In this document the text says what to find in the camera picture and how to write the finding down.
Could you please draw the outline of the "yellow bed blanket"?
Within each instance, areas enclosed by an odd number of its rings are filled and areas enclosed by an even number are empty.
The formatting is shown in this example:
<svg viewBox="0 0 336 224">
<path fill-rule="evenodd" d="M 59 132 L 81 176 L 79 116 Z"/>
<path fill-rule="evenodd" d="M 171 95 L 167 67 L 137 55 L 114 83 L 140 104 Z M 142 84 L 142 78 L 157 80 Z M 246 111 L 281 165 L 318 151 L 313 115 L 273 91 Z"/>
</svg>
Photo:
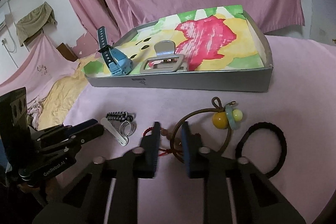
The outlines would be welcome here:
<svg viewBox="0 0 336 224">
<path fill-rule="evenodd" d="M 94 60 L 94 55 L 79 59 L 79 66 L 73 75 L 57 80 L 45 99 L 35 101 L 28 110 L 28 125 L 42 130 L 63 123 L 74 102 L 88 85 L 84 66 Z"/>
</svg>

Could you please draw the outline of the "pink hanging sheet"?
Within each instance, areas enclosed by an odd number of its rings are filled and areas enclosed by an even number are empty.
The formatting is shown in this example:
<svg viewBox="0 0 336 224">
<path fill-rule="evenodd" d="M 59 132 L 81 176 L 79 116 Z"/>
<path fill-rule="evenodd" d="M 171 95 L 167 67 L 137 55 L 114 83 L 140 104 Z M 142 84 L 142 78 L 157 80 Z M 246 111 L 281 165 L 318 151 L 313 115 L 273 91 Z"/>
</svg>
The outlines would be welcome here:
<svg viewBox="0 0 336 224">
<path fill-rule="evenodd" d="M 35 39 L 35 45 L 18 70 L 1 83 L 1 95 L 26 88 L 27 104 L 42 101 L 48 96 L 56 81 L 73 76 L 80 65 L 96 59 L 96 55 L 74 62 L 65 59 L 45 34 Z"/>
</svg>

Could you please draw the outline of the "blue smart watch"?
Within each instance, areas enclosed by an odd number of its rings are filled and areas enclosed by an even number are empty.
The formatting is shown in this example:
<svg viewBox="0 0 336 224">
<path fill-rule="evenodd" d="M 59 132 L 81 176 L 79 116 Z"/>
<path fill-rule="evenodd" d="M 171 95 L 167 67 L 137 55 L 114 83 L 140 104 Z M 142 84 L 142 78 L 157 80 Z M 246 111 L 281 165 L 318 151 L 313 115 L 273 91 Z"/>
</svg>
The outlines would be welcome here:
<svg viewBox="0 0 336 224">
<path fill-rule="evenodd" d="M 128 75 L 133 69 L 133 61 L 123 52 L 112 47 L 108 43 L 108 37 L 104 26 L 101 26 L 97 30 L 97 38 L 99 44 L 98 52 L 101 53 L 112 76 Z"/>
</svg>

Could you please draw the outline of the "pink table cloth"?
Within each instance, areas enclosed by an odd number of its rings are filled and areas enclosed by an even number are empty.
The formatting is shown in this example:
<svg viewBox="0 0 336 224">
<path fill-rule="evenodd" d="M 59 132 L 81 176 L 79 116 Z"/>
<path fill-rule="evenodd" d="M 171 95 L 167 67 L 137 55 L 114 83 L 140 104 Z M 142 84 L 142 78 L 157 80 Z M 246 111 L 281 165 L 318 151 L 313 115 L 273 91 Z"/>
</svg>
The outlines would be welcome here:
<svg viewBox="0 0 336 224">
<path fill-rule="evenodd" d="M 172 130 L 183 116 L 236 101 L 244 120 L 233 134 L 225 157 L 233 157 L 237 143 L 257 122 L 277 125 L 286 137 L 288 154 L 271 182 L 312 223 L 335 191 L 335 47 L 312 40 L 266 36 L 273 55 L 273 72 L 266 93 L 210 92 L 149 88 L 94 88 L 87 85 L 64 124 L 100 121 L 107 112 L 135 113 L 137 129 L 121 147 L 110 134 L 82 146 L 77 163 L 57 176 L 70 183 L 95 156 L 112 159 L 136 147 L 155 121 Z M 262 172 L 276 163 L 279 147 L 267 130 L 255 132 L 243 156 Z M 185 166 L 173 155 L 160 157 L 154 179 L 139 181 L 138 223 L 203 223 L 203 183 L 187 177 Z"/>
</svg>

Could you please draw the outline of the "grey cardboard tray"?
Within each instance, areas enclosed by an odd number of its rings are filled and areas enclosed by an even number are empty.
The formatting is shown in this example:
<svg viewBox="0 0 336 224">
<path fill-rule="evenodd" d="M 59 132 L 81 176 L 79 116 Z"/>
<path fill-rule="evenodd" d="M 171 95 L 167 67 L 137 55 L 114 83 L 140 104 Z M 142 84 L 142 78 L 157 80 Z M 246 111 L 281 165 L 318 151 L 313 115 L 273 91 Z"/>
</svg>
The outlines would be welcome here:
<svg viewBox="0 0 336 224">
<path fill-rule="evenodd" d="M 195 89 L 220 90 L 234 92 L 265 92 L 268 90 L 273 71 L 272 52 L 268 40 L 256 25 L 255 21 L 244 10 L 244 15 L 252 26 L 265 51 L 265 65 L 260 69 L 175 72 L 159 74 L 140 74 L 108 77 L 88 77 L 95 87 L 129 87 L 129 88 L 163 88 L 163 89 Z"/>
</svg>

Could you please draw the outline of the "olive green hanging cloth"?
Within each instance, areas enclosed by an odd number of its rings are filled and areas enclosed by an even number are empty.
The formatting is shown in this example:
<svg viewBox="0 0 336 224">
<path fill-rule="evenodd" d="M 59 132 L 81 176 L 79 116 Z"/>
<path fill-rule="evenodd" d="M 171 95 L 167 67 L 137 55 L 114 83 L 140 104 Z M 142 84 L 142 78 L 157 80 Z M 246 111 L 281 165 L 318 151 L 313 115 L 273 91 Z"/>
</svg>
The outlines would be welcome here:
<svg viewBox="0 0 336 224">
<path fill-rule="evenodd" d="M 16 23 L 20 46 L 22 47 L 27 39 L 33 37 L 46 24 L 56 26 L 58 22 L 55 19 L 54 9 L 47 2 L 44 2 Z"/>
</svg>

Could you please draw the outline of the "floral watercolour tray liner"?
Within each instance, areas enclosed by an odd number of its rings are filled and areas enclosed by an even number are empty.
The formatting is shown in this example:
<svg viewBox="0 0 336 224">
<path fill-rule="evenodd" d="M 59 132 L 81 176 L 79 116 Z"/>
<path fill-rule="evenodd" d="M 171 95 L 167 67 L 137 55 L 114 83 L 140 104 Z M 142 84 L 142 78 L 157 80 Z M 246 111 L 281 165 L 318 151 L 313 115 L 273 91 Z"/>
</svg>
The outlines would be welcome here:
<svg viewBox="0 0 336 224">
<path fill-rule="evenodd" d="M 141 64 L 156 56 L 154 45 L 175 42 L 175 53 L 184 54 L 187 72 L 260 69 L 265 51 L 252 33 L 242 6 L 219 6 L 165 16 L 131 29 L 112 47 L 133 61 L 130 75 L 140 75 Z M 88 77 L 112 76 L 103 57 L 84 67 Z"/>
</svg>

